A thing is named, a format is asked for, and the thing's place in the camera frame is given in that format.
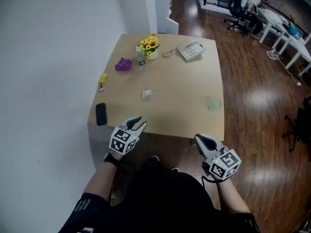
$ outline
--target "person sitting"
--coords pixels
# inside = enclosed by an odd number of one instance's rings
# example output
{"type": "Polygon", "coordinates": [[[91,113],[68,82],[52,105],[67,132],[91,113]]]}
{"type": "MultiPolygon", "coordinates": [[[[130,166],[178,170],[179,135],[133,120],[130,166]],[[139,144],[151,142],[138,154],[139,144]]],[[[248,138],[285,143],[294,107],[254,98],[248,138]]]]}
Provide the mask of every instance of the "person sitting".
{"type": "Polygon", "coordinates": [[[257,13],[257,7],[260,5],[260,3],[264,1],[266,3],[269,3],[269,0],[241,0],[241,7],[246,10],[246,14],[243,14],[241,16],[242,20],[249,20],[249,28],[253,28],[255,25],[255,29],[253,30],[251,36],[253,36],[256,39],[259,39],[257,34],[261,31],[263,24],[258,19],[256,13],[257,13]]]}

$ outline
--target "hand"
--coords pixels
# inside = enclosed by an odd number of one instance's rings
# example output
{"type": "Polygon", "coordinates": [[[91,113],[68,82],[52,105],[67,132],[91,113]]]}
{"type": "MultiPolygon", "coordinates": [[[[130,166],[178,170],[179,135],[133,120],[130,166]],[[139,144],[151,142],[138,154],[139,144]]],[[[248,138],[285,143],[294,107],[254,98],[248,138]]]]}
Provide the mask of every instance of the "hand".
{"type": "Polygon", "coordinates": [[[120,154],[120,153],[118,153],[116,151],[111,151],[110,153],[111,153],[112,157],[115,158],[118,161],[120,161],[122,159],[122,157],[123,157],[122,154],[120,154]]]}

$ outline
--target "smartphone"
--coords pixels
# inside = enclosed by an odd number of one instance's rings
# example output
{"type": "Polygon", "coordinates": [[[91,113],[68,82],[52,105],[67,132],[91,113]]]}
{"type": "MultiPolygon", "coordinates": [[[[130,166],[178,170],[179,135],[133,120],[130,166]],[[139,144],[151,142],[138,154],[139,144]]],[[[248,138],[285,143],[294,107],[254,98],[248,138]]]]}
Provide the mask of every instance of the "smartphone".
{"type": "Polygon", "coordinates": [[[98,126],[107,124],[106,104],[100,103],[95,107],[96,110],[96,123],[98,126]]]}

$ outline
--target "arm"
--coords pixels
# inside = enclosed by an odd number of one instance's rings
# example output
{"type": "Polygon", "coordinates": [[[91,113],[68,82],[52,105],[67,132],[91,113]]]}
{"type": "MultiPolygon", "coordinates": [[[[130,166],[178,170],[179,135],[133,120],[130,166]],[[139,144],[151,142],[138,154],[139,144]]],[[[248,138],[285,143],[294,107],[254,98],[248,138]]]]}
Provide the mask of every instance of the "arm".
{"type": "MultiPolygon", "coordinates": [[[[121,160],[122,158],[122,155],[115,151],[112,151],[111,155],[117,160],[121,160]]],[[[118,168],[110,162],[102,162],[86,185],[84,192],[98,195],[104,200],[109,201],[110,190],[117,169],[118,168]]]]}
{"type": "Polygon", "coordinates": [[[246,203],[230,179],[217,183],[217,189],[222,210],[227,211],[229,214],[250,213],[246,203]]]}
{"type": "Polygon", "coordinates": [[[253,12],[253,9],[254,9],[254,4],[252,3],[252,2],[250,2],[249,4],[248,4],[248,8],[247,8],[247,11],[249,12],[249,13],[252,13],[253,12]]]}

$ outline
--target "white wall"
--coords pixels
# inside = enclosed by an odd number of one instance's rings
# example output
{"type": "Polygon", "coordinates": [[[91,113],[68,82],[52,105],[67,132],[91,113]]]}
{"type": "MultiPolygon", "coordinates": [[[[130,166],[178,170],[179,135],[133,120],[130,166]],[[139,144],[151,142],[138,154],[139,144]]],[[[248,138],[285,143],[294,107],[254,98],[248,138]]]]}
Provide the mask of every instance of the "white wall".
{"type": "Polygon", "coordinates": [[[86,122],[118,0],[0,0],[0,231],[58,232],[95,168],[86,122]]]}
{"type": "Polygon", "coordinates": [[[156,3],[155,0],[145,0],[147,15],[149,21],[149,28],[151,33],[157,33],[157,23],[156,23],[156,3]]]}
{"type": "Polygon", "coordinates": [[[155,0],[122,0],[130,33],[157,33],[155,0]]]}

